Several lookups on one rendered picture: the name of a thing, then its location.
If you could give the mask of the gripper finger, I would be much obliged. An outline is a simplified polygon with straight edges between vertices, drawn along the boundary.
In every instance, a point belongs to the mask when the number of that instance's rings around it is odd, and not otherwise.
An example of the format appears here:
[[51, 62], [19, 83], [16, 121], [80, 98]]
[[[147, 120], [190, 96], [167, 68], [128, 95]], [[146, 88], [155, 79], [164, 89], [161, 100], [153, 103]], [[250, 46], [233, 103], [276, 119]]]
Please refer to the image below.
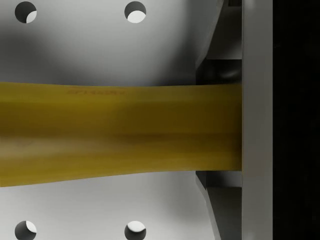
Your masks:
[[196, 69], [197, 85], [242, 81], [242, 0], [224, 0], [206, 56]]
[[242, 240], [242, 173], [196, 171], [195, 179], [207, 206], [214, 240]]

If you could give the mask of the yellow bowl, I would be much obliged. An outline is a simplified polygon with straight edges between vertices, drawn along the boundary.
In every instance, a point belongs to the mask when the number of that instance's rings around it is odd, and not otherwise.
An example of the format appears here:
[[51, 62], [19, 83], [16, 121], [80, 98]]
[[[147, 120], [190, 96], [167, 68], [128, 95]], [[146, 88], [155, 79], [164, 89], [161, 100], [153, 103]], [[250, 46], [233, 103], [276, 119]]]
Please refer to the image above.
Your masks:
[[241, 168], [240, 84], [0, 82], [0, 188]]

